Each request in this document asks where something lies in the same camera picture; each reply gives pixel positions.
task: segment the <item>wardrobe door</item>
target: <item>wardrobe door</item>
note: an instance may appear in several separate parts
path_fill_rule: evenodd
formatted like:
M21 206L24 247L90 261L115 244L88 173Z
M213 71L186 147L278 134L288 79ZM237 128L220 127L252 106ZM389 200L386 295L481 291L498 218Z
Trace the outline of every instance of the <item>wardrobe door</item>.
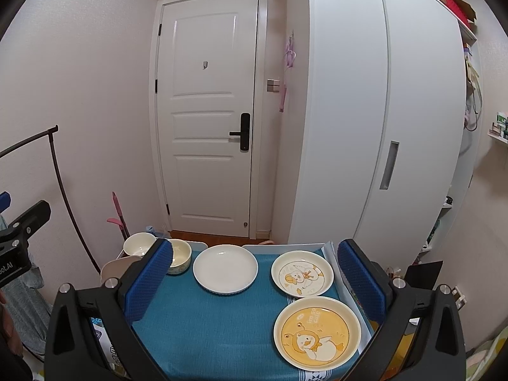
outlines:
M355 233L378 160L388 83L383 0L310 6L309 93L289 243Z
M450 187L466 98L457 19L438 0L384 0L389 93L382 150L355 240L384 268L420 252Z

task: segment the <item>metal screw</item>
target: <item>metal screw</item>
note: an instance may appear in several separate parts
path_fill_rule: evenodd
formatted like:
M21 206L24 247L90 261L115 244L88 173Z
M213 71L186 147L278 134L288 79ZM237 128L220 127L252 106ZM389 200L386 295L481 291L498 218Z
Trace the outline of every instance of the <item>metal screw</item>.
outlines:
M62 293L62 294L66 294L67 292L70 291L70 284L63 284L59 291Z
M451 292L450 287L446 284L440 285L439 290L445 295L448 295Z
M393 285L398 289L402 289L406 286L406 281L402 278L395 278L393 280Z
M104 284L106 288L113 289L116 285L118 285L118 279L109 278Z

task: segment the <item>baseboard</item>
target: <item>baseboard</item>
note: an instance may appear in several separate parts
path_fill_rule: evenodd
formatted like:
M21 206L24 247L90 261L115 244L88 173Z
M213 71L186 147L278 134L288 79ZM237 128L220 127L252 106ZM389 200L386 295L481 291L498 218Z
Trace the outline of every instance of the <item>baseboard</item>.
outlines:
M271 231L256 231L256 239L270 239Z

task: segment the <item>teal tablecloth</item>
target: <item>teal tablecloth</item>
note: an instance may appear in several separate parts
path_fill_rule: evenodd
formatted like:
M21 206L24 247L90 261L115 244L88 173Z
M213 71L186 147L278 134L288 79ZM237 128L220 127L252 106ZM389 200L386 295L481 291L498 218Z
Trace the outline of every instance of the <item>teal tablecloth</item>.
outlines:
M192 252L192 264L199 252ZM332 371L310 372L282 358L273 325L293 298L275 286L270 269L278 255L255 255L259 270L244 292L211 294L194 278L192 264L164 277L141 321L133 324L170 380L318 381L341 378L358 352ZM323 296L339 299L335 285Z

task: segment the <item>cartoon duck in bee costume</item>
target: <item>cartoon duck in bee costume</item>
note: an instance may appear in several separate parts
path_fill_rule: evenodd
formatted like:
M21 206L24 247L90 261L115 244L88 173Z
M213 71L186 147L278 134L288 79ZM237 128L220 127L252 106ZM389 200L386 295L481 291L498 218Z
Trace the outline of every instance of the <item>cartoon duck in bee costume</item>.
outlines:
M316 265L312 265L312 268L303 268L295 265L295 268L298 270L287 274L285 276L285 281L288 282L288 284L300 285L302 289L305 289L311 285L313 281L317 281L320 276L323 276L323 272L321 272ZM300 288L297 288L296 292L298 295L302 294Z
M335 359L337 352L344 351L343 342L335 345L331 336L320 338L315 332L307 331L302 323L298 322L297 326L302 329L296 334L284 334L296 352L307 354L312 360L330 362Z

